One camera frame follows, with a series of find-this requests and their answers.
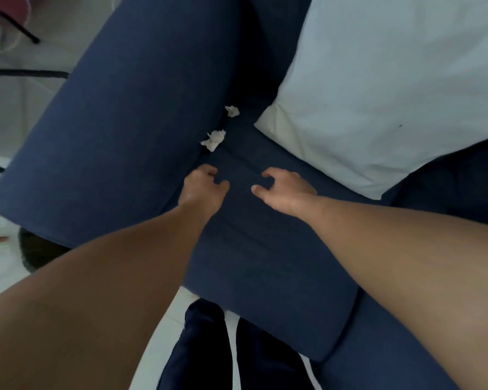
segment sofa armrest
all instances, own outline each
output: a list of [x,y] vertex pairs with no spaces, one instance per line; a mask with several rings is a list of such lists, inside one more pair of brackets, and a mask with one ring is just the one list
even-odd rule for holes
[[223,115],[240,0],[123,0],[0,180],[0,214],[75,247],[161,213]]

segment finger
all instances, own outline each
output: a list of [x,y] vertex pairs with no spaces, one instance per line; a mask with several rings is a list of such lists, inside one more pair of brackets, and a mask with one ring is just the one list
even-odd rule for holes
[[267,190],[266,188],[260,186],[259,184],[254,184],[251,187],[251,191],[253,192],[253,194],[255,196],[257,196],[258,198],[260,198],[262,201],[264,201],[266,199],[266,196],[269,193],[269,190]]
[[223,180],[219,184],[219,188],[222,190],[222,192],[224,193],[224,195],[226,195],[227,192],[229,191],[229,182],[227,180]]
[[208,175],[217,175],[217,173],[219,172],[219,170],[217,170],[214,166],[212,165],[209,165],[209,164],[203,164],[201,165],[198,170],[201,170],[202,172],[208,174]]
[[272,177],[276,179],[285,172],[286,170],[282,170],[282,168],[269,167],[266,171],[262,173],[262,176],[265,178]]

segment leg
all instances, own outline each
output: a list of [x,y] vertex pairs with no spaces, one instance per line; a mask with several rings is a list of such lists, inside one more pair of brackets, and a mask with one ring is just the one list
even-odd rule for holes
[[164,367],[157,390],[231,390],[232,351],[222,309],[197,300],[185,314],[181,337]]
[[242,390],[314,390],[300,355],[250,322],[237,326]]

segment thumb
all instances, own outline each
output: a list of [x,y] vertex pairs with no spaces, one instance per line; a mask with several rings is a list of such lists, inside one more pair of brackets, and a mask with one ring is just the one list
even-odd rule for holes
[[227,194],[227,192],[229,191],[229,182],[227,180],[223,180],[220,184],[219,184],[219,189],[222,190],[222,192],[224,193],[224,195]]
[[269,193],[269,190],[267,190],[266,188],[258,185],[258,184],[254,184],[252,187],[251,187],[251,191],[253,192],[253,194],[255,196],[257,196],[258,198],[260,198],[262,201],[264,201],[266,199],[266,196],[267,194]]

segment blue sofa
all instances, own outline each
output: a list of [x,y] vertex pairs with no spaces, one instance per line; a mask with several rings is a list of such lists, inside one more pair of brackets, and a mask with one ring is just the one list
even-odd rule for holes
[[[250,192],[276,166],[325,196],[488,223],[488,141],[374,202],[254,128],[310,2],[124,0],[1,178],[0,214],[73,248],[170,209],[188,172],[210,163],[232,188],[195,248],[186,287],[307,355],[325,389],[456,389],[308,226]],[[225,105],[241,115],[228,118]],[[214,129],[226,139],[204,152],[199,141]]]

